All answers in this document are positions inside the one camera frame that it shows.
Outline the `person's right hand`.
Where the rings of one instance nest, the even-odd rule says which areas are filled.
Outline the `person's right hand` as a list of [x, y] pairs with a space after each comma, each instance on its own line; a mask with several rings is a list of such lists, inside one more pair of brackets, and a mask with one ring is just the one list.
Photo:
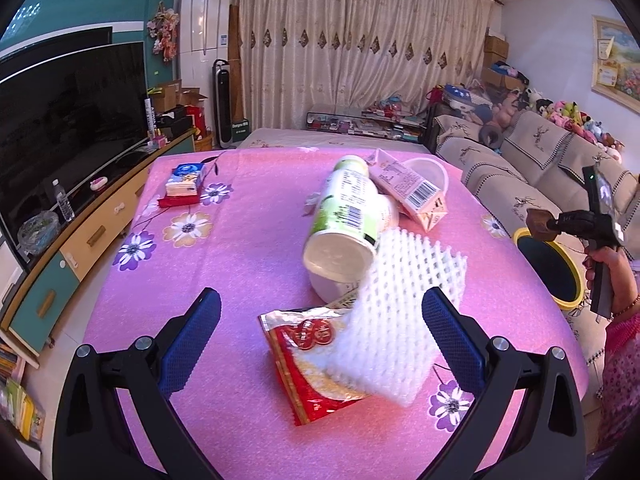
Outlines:
[[603, 263], [608, 268], [612, 288], [611, 312], [623, 318], [623, 313], [633, 315], [637, 310], [636, 300], [639, 296], [638, 284], [632, 272], [626, 252], [623, 248], [616, 250], [609, 247], [586, 249], [586, 258], [582, 263], [586, 268], [586, 280], [589, 290], [593, 290], [594, 267]]

